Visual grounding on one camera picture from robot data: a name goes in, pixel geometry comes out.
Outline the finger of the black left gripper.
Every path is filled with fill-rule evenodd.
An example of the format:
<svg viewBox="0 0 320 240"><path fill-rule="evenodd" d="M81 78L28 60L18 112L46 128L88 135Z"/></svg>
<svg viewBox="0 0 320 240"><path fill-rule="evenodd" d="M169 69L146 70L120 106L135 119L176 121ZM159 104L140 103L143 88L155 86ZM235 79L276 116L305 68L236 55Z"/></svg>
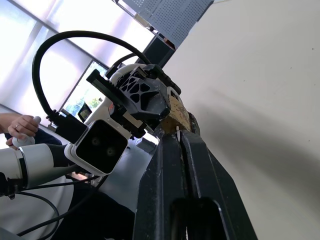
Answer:
<svg viewBox="0 0 320 240"><path fill-rule="evenodd" d="M180 87L175 84L168 75L165 74L160 66L156 64L147 64L142 69L146 72L149 78L159 79L166 87L172 87L180 96L182 92Z"/></svg>

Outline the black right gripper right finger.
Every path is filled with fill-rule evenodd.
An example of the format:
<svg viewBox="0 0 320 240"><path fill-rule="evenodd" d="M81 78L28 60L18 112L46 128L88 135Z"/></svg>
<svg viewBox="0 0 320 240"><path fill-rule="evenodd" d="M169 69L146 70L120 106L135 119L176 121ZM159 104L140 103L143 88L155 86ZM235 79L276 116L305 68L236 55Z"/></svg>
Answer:
<svg viewBox="0 0 320 240"><path fill-rule="evenodd" d="M190 240L258 240L234 180L203 139L184 131L181 146L195 199Z"/></svg>

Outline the lattice finger of the black left gripper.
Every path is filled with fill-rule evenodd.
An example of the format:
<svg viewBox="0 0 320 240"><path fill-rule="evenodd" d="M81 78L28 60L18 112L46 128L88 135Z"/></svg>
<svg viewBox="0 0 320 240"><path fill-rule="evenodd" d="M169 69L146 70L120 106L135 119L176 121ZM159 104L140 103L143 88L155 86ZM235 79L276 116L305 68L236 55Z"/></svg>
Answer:
<svg viewBox="0 0 320 240"><path fill-rule="evenodd" d="M160 121L170 112L167 87L144 71L131 71L116 83L122 92L125 108L135 119L144 122Z"/></svg>

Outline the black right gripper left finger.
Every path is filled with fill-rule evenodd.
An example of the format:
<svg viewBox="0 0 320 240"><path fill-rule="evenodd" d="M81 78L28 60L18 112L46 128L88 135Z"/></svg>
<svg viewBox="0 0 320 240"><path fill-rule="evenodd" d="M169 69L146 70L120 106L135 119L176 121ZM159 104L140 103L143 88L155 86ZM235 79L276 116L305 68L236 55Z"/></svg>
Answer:
<svg viewBox="0 0 320 240"><path fill-rule="evenodd" d="M132 240L187 240L187 174L183 132L167 134L139 183Z"/></svg>

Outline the white handheld controller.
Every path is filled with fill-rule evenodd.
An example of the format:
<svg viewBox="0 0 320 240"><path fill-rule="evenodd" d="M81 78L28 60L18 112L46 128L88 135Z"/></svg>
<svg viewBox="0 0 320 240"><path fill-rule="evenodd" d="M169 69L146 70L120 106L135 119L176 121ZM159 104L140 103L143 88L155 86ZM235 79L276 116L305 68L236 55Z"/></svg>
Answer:
<svg viewBox="0 0 320 240"><path fill-rule="evenodd" d="M41 118L39 116L30 117L23 115L21 118L22 126L17 131L18 137L12 138L12 144L16 148L33 145L35 143L35 132L38 131L38 127L41 122Z"/></svg>

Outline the person's hand with ring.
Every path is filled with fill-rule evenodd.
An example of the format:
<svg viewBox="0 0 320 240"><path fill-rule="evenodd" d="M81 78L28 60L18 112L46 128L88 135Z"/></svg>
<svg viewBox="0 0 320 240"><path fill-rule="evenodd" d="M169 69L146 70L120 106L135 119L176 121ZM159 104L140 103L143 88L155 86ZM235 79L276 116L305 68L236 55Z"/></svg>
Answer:
<svg viewBox="0 0 320 240"><path fill-rule="evenodd" d="M7 120L6 130L11 135L11 138L6 141L6 145L9 147L13 147L14 143L29 143L39 128L39 124L31 115L9 113Z"/></svg>

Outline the person in white shirt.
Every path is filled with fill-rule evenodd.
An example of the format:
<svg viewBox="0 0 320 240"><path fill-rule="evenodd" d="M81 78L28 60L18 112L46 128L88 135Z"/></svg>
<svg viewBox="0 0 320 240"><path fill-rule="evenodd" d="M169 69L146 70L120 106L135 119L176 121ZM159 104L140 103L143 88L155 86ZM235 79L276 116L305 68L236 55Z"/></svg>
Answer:
<svg viewBox="0 0 320 240"><path fill-rule="evenodd" d="M61 176L53 187L32 190L51 201L60 214L66 213L92 190L89 183L73 185L73 179ZM18 234L54 217L45 202L34 197L17 195L0 197L0 227ZM60 220L59 227L48 240L132 240L135 214L106 194L94 193L73 213Z"/></svg>

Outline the dark metal post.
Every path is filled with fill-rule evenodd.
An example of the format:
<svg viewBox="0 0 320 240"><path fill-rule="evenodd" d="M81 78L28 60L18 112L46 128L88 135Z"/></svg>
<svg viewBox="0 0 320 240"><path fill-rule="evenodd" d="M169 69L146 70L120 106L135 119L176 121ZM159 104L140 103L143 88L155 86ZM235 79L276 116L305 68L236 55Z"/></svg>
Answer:
<svg viewBox="0 0 320 240"><path fill-rule="evenodd" d="M147 47L144 49L143 54L148 60L155 65L163 68L169 59L176 51L175 45L167 38L154 36Z"/></svg>

